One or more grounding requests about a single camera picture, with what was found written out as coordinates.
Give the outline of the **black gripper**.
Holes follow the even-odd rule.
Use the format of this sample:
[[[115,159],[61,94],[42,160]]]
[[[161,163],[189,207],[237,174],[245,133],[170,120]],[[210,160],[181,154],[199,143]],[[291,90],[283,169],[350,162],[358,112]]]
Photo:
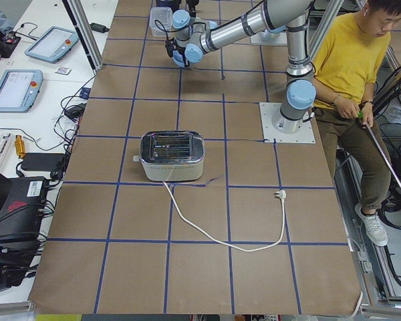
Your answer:
[[[169,57],[172,57],[174,55],[175,51],[175,42],[174,38],[166,39],[166,52]]]

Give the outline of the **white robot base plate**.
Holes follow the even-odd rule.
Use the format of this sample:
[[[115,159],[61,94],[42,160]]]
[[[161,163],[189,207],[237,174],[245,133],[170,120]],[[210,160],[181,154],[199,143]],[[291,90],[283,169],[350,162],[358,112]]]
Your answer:
[[[281,103],[259,103],[263,140],[268,143],[315,144],[310,113],[300,120],[288,120],[281,114]]]

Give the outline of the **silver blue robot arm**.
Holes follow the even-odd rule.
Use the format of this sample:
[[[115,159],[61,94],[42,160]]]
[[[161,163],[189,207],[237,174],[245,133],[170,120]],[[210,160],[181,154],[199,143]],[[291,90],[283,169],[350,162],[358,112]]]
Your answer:
[[[297,132],[316,97],[313,64],[308,53],[309,10],[312,1],[262,1],[248,12],[222,25],[195,17],[183,9],[172,15],[174,37],[165,41],[167,54],[184,68],[222,47],[263,31],[284,27],[288,65],[285,99],[272,117],[276,130]]]

